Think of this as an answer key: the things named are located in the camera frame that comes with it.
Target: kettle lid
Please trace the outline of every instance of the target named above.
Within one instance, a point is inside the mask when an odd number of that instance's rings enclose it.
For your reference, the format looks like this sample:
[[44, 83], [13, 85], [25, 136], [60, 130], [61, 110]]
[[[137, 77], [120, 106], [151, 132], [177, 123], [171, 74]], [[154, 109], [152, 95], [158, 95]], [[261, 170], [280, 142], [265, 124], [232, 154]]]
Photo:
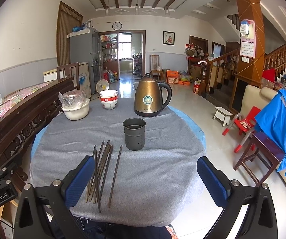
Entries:
[[140, 81], [142, 82], [155, 82], [156, 79], [150, 74], [150, 73], [146, 73], [141, 79]]

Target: staircase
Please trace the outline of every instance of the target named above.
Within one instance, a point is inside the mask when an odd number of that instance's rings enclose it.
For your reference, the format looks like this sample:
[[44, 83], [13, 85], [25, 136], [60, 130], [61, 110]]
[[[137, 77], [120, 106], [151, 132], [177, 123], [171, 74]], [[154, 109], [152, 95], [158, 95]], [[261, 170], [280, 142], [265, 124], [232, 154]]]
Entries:
[[218, 83], [217, 88], [212, 88], [209, 93], [205, 94], [205, 99], [216, 107], [223, 107], [229, 110], [233, 86], [234, 76], [232, 76], [230, 80], [224, 79], [224, 83]]
[[236, 26], [236, 29], [240, 30], [241, 22], [239, 20], [238, 14], [228, 15], [227, 18], [232, 20], [232, 23]]
[[[235, 49], [207, 63], [209, 74], [206, 80], [205, 93], [202, 96], [216, 107], [229, 110], [234, 74], [237, 73], [240, 49]], [[265, 55], [264, 70], [275, 70], [275, 80], [281, 77], [286, 69], [286, 45], [280, 46]]]

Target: chopsticks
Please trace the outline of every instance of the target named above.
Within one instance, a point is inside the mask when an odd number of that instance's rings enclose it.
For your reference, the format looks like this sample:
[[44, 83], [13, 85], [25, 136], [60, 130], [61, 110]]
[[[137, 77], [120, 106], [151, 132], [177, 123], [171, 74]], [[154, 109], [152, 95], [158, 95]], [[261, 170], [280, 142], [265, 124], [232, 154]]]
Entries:
[[[92, 156], [94, 157], [94, 162], [95, 162], [94, 174], [92, 175], [91, 179], [89, 180], [87, 184], [86, 195], [85, 195], [85, 202], [91, 202], [93, 200], [93, 203], [96, 204], [96, 201], [98, 201], [99, 213], [101, 213], [101, 198], [102, 198], [103, 189], [104, 189], [104, 185], [105, 185], [105, 181], [107, 177], [108, 167], [110, 165], [111, 156], [112, 156], [112, 152], [114, 148], [113, 145], [110, 145], [110, 139], [107, 141], [107, 144], [105, 145], [104, 150], [102, 150], [103, 146], [104, 146], [104, 141], [102, 141], [99, 153], [97, 153], [96, 145], [94, 146], [94, 150], [92, 154]], [[110, 197], [108, 201], [108, 207], [111, 206], [111, 200], [112, 200], [113, 189], [114, 189], [114, 184], [115, 184], [115, 179], [116, 179], [116, 173], [117, 173], [119, 162], [120, 162], [121, 151], [122, 151], [122, 145], [120, 146], [120, 151], [119, 151], [117, 161], [116, 161], [113, 182], [112, 182]], [[99, 188], [102, 176], [103, 176], [103, 180], [102, 180], [101, 188]]]

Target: red child chair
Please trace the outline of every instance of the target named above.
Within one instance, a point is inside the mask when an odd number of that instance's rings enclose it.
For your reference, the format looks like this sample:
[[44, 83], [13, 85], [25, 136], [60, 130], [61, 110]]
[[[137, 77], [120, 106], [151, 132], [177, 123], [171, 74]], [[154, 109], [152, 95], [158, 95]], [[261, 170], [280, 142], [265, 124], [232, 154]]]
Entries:
[[257, 107], [252, 107], [246, 118], [241, 113], [238, 113], [235, 115], [233, 120], [229, 123], [227, 128], [223, 131], [223, 136], [227, 134], [227, 132], [230, 130], [232, 125], [235, 123], [239, 128], [239, 135], [243, 133], [243, 131], [246, 133], [245, 137], [242, 139], [242, 141], [239, 143], [239, 145], [234, 149], [234, 153], [237, 153], [241, 147], [244, 145], [245, 141], [249, 138], [250, 134], [255, 131], [255, 116], [260, 112], [260, 109]]

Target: wall clock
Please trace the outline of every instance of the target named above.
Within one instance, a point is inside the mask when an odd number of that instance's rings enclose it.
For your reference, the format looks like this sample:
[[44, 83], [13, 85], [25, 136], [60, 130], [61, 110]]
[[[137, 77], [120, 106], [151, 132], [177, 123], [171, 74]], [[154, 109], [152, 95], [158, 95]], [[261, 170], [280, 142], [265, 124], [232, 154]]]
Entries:
[[120, 30], [122, 28], [122, 23], [114, 22], [112, 25], [113, 30]]

